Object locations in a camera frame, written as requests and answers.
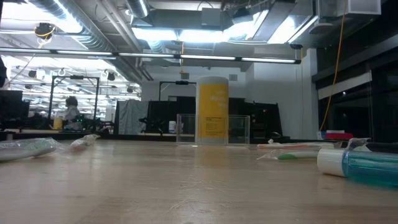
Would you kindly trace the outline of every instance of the workbench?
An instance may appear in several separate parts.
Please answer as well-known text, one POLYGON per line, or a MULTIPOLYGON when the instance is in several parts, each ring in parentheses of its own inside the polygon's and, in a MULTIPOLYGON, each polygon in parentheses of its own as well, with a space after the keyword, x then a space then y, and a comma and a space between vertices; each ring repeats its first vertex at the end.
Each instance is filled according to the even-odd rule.
POLYGON ((398 191, 255 146, 97 140, 0 164, 0 223, 397 223, 398 191))

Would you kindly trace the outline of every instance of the wooden table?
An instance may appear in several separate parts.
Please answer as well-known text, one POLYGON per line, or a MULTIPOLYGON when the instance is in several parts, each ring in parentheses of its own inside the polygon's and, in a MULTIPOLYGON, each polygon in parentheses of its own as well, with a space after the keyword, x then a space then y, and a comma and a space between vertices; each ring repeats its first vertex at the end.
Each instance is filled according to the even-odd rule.
POLYGON ((264 151, 97 141, 0 164, 0 223, 398 223, 398 192, 264 151))

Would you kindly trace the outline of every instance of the yellow cylinder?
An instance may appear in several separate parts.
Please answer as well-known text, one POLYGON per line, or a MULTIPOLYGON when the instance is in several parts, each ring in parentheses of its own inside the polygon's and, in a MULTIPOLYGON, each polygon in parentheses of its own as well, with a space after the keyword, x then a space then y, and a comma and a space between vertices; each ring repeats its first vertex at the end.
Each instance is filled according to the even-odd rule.
POLYGON ((55 130, 62 130, 62 118, 61 117, 54 118, 53 128, 55 130))
POLYGON ((197 144, 227 144, 228 99, 228 79, 203 77, 197 81, 197 144))

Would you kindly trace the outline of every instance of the red object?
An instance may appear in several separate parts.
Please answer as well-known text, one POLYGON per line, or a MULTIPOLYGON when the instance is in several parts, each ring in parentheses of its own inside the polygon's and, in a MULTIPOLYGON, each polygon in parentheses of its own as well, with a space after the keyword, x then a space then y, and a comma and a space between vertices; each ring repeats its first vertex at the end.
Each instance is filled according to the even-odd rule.
POLYGON ((326 133, 326 139, 330 140, 350 140, 353 137, 351 133, 326 133))

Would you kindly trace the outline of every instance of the white bottle cap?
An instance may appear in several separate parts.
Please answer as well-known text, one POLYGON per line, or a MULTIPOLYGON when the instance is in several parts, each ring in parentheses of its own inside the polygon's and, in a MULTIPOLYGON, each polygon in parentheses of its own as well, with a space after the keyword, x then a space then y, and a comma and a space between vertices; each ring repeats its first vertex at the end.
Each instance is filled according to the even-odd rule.
POLYGON ((318 154, 318 169, 324 174, 344 177, 343 173, 344 149, 321 149, 318 154))

